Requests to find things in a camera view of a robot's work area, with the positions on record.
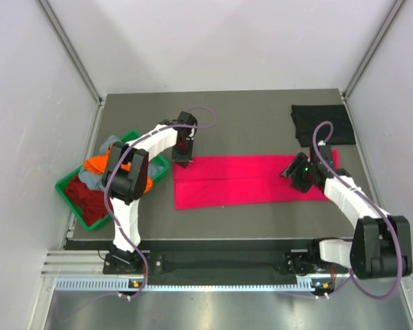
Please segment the pink t-shirt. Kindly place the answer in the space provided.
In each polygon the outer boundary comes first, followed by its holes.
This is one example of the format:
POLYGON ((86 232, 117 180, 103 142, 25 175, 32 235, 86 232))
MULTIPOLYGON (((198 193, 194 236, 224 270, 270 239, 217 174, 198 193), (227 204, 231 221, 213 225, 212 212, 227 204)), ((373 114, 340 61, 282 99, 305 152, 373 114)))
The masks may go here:
POLYGON ((294 155, 199 156, 173 167, 174 207, 190 210, 289 201, 327 201, 318 188, 302 193, 279 174, 294 155))

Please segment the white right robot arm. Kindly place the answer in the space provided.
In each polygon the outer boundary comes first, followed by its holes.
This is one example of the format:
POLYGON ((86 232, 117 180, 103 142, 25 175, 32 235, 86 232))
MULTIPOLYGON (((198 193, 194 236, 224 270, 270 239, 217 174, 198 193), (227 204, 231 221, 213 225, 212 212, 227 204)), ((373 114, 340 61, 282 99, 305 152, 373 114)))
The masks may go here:
POLYGON ((331 146, 312 147, 310 155, 298 153, 280 175, 289 178, 291 187, 301 193, 317 188, 354 228, 349 241, 313 239, 307 256, 312 270, 323 272, 338 264, 361 280, 412 273, 409 221, 388 214, 370 201, 350 173, 335 164, 331 146))

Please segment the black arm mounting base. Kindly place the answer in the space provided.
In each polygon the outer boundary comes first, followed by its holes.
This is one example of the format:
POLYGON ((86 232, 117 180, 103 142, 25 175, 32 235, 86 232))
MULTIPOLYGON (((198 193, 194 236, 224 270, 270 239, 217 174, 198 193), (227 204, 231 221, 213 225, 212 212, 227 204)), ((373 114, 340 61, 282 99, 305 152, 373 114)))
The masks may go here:
POLYGON ((312 239, 204 239, 144 240, 139 245, 145 255, 123 252, 111 246, 105 255, 104 274, 172 274, 182 271, 251 270, 273 274, 345 274, 347 268, 317 258, 312 239))

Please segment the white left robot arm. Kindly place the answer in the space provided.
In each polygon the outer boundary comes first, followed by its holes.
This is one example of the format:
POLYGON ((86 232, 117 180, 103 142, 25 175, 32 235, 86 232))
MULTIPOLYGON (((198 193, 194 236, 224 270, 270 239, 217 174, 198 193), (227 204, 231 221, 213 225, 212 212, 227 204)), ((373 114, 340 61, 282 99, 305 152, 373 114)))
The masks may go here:
POLYGON ((102 183, 115 236, 105 257, 104 273, 133 274, 145 266, 145 257, 138 251, 138 207, 149 181, 149 163, 171 149, 172 161, 186 168, 193 161, 197 125, 195 116, 183 111, 177 119, 164 120, 135 140, 112 145, 102 183))

